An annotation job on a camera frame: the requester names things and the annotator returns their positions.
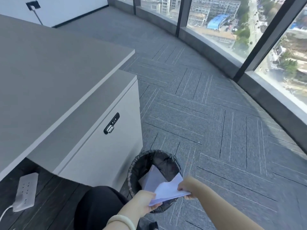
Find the floor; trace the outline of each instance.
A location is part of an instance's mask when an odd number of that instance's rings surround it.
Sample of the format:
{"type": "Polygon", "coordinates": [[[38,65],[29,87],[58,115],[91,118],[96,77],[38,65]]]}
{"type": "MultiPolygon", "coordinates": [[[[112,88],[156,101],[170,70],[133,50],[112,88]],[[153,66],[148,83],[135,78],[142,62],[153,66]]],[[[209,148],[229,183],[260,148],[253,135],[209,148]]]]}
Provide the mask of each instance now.
{"type": "MultiPolygon", "coordinates": [[[[122,67],[138,77],[143,150],[175,154],[196,177],[264,229],[307,228],[307,156],[240,87],[186,44],[136,16],[107,7],[60,30],[130,48],[122,67]]],[[[25,159],[0,182],[0,210],[12,203],[21,175],[39,170],[33,208],[8,212],[0,229],[72,229],[89,189],[25,159]]],[[[128,198],[127,186],[121,192],[128,198]]],[[[178,199],[148,214],[160,229],[215,229],[197,200],[178,199]]]]}

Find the black shoe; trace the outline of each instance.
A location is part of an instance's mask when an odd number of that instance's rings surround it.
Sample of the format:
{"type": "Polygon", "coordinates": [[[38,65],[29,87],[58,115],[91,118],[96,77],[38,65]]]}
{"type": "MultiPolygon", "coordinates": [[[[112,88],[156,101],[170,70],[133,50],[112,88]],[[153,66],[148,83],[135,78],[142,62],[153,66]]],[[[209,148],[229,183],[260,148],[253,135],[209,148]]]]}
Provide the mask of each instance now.
{"type": "Polygon", "coordinates": [[[156,229],[159,229],[157,222],[152,222],[149,224],[149,230],[156,230],[156,229]]]}

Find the white power strip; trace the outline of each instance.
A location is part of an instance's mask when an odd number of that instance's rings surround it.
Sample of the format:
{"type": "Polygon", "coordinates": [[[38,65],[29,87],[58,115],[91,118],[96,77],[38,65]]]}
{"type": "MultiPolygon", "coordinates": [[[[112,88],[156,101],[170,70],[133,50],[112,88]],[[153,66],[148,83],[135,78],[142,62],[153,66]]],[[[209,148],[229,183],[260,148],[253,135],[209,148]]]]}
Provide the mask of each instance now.
{"type": "Polygon", "coordinates": [[[28,174],[19,179],[13,212],[22,211],[34,206],[37,180],[38,173],[28,174]]]}

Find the person's left hand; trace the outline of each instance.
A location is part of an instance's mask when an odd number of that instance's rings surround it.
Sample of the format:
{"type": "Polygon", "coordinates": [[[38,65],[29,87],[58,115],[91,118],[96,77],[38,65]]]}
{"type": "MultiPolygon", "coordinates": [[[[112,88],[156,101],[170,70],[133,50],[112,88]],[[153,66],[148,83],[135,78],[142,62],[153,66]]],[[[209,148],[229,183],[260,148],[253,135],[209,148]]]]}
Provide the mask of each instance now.
{"type": "Polygon", "coordinates": [[[131,210],[138,212],[141,218],[162,205],[162,203],[158,203],[151,207],[148,206],[150,201],[155,197],[156,194],[153,192],[140,190],[126,205],[128,205],[131,210]]]}

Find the black pants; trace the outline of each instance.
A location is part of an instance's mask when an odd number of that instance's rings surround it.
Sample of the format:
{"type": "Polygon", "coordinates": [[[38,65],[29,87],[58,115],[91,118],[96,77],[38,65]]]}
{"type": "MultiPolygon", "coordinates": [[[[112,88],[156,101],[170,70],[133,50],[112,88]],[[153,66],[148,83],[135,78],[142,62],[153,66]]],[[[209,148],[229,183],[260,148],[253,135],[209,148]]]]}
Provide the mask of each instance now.
{"type": "Polygon", "coordinates": [[[102,230],[108,220],[116,215],[128,200],[119,192],[108,186],[90,189],[78,203],[75,230],[102,230]]]}

